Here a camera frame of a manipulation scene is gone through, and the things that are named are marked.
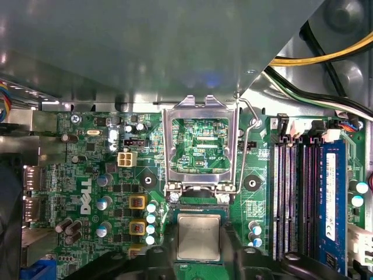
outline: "power connector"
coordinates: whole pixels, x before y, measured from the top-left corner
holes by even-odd
[[[373,233],[349,223],[347,239],[349,261],[356,260],[361,265],[373,265]]]

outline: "screw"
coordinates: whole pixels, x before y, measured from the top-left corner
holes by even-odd
[[[289,261],[298,261],[300,258],[297,255],[294,254],[287,254],[285,256]]]
[[[250,125],[254,125],[254,124],[255,124],[255,126],[254,126],[255,128],[259,128],[262,125],[262,120],[256,121],[255,118],[252,118],[251,121],[250,121]]]
[[[248,247],[245,249],[247,254],[255,254],[256,250],[254,248]]]
[[[228,204],[229,203],[229,194],[220,194],[219,195],[219,200],[221,203]]]
[[[78,124],[82,119],[78,115],[72,115],[70,120],[73,124]]]
[[[178,192],[172,192],[172,193],[170,194],[170,202],[172,202],[172,203],[176,203],[176,202],[178,202],[178,201],[179,201],[179,198],[180,198],[180,195],[179,195]]]

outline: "black wire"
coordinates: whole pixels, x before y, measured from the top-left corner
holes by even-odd
[[[302,39],[306,42],[307,46],[313,52],[314,56],[318,57],[321,55],[326,55],[326,53],[320,46],[319,42],[317,41],[314,33],[312,32],[311,27],[309,26],[308,20],[302,26],[300,34],[302,35]],[[322,64],[322,67],[325,69],[325,71],[330,76],[330,79],[332,80],[332,83],[334,85],[334,88],[337,91],[337,94],[341,97],[347,97],[346,91],[344,90],[342,83],[340,82],[338,74],[336,70],[334,69],[332,63],[324,62]]]
[[[296,95],[301,96],[306,99],[311,100],[319,100],[319,101],[326,101],[326,102],[335,102],[339,103],[345,106],[352,107],[356,110],[359,110],[365,114],[367,114],[370,117],[373,117],[373,111],[371,111],[369,108],[361,105],[360,103],[357,103],[354,100],[347,99],[344,97],[339,96],[331,96],[331,95],[325,95],[325,94],[318,94],[318,93],[311,93],[306,92],[304,90],[301,90],[294,86],[292,83],[290,83],[287,79],[282,77],[279,73],[277,73],[272,67],[268,66],[264,70],[271,78],[279,82],[281,85],[283,85],[285,88],[290,89],[292,92],[294,92]]]

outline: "fan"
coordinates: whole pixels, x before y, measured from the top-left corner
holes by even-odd
[[[0,279],[19,279],[22,242],[22,156],[0,155]]]

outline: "blue ram module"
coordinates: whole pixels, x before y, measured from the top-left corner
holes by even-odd
[[[319,261],[346,275],[346,143],[326,143],[320,153]]]

